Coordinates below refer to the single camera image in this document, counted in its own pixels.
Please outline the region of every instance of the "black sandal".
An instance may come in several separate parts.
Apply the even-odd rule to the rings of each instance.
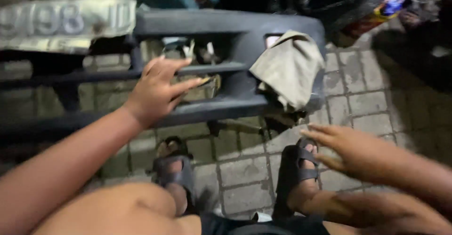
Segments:
[[[276,203],[273,212],[274,219],[282,219],[294,214],[287,206],[289,192],[301,181],[315,179],[319,177],[318,162],[315,160],[312,152],[305,147],[311,144],[317,147],[317,143],[309,138],[302,137],[296,145],[289,145],[284,148],[281,154],[281,166],[278,174],[278,185],[276,187]],[[302,169],[299,164],[301,160],[312,162],[315,169]]]
[[[177,136],[168,137],[165,143],[169,145],[176,142],[178,150],[171,152],[168,156],[158,157],[154,160],[152,170],[157,173],[156,183],[165,187],[169,183],[176,183],[184,187],[187,192],[187,209],[183,215],[198,214],[195,208],[194,174],[190,161],[193,155],[188,152],[186,144]],[[182,170],[177,173],[169,173],[168,165],[176,161],[182,162]]]

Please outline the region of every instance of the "license plate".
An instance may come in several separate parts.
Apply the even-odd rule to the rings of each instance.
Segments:
[[[86,54],[93,40],[130,34],[134,0],[45,0],[0,8],[0,50]]]

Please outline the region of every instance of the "black shorts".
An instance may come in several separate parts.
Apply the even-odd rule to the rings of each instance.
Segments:
[[[323,226],[323,217],[319,215],[292,216],[284,221],[241,221],[231,220],[217,216],[213,213],[202,213],[201,235],[227,235],[230,231],[248,225],[277,226],[288,231],[288,234],[297,235],[328,235],[328,231]]]

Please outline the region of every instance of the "beige cloth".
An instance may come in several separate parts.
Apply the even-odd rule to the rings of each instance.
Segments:
[[[262,83],[259,89],[274,91],[287,112],[298,111],[309,101],[315,76],[325,61],[307,34],[289,30],[268,47],[250,68]]]

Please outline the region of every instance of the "tiled ground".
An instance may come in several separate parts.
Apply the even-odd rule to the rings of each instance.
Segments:
[[[2,0],[2,3],[18,0]],[[379,51],[370,49],[373,35],[396,22],[384,24],[365,34],[349,48],[328,45],[325,76],[326,105],[309,115],[307,122],[353,126],[406,147],[411,151],[452,164],[452,99],[435,92]],[[129,63],[126,56],[88,58],[87,70],[120,70]],[[0,77],[24,77],[29,65],[22,62],[0,65]],[[127,98],[134,81],[83,84],[82,107],[85,110],[112,110]],[[204,96],[204,91],[191,93],[188,99]],[[49,117],[63,112],[54,92],[49,88],[26,89],[0,93],[0,111],[15,117]],[[262,118],[244,118],[265,127]],[[124,181],[150,181],[145,173],[155,157],[157,143],[170,135],[186,140],[194,156],[198,196],[209,198],[210,208],[221,205],[223,214],[247,218],[253,211],[270,213],[275,200],[275,187],[280,151],[293,144],[299,130],[291,128],[280,135],[249,134],[221,131],[219,137],[209,135],[206,124],[149,130],[139,135],[112,157],[100,171],[100,178],[89,188]],[[334,155],[328,148],[320,152]],[[322,167],[319,183],[333,191],[383,191],[381,186],[363,184]]]

